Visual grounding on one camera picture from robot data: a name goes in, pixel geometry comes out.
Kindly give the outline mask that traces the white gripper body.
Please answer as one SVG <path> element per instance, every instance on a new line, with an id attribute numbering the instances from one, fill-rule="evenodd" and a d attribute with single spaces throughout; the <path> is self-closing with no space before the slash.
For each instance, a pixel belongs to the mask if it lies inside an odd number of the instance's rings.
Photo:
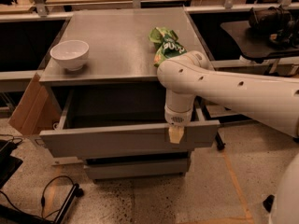
<path id="1" fill-rule="evenodd" d="M 187 126 L 191 122 L 194 99 L 193 94 L 167 90 L 164 106 L 165 120 L 174 126 Z"/>

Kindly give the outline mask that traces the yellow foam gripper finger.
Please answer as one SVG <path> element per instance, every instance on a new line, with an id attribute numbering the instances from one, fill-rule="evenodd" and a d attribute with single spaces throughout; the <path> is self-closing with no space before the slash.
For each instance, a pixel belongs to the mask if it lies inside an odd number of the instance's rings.
<path id="1" fill-rule="evenodd" d="M 179 144 L 184 135 L 184 128 L 182 126 L 170 126 L 168 134 L 171 143 Z"/>

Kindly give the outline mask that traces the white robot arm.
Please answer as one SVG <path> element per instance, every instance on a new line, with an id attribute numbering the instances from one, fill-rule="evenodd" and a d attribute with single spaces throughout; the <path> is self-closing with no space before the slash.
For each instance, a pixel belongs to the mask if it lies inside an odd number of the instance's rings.
<path id="1" fill-rule="evenodd" d="M 202 54 L 187 52 L 163 61 L 157 78 L 166 88 L 165 120 L 182 136 L 199 96 L 254 119 L 293 140 L 299 138 L 299 81 L 209 70 Z M 299 153 L 288 163 L 274 195 L 263 201 L 266 224 L 299 224 Z"/>

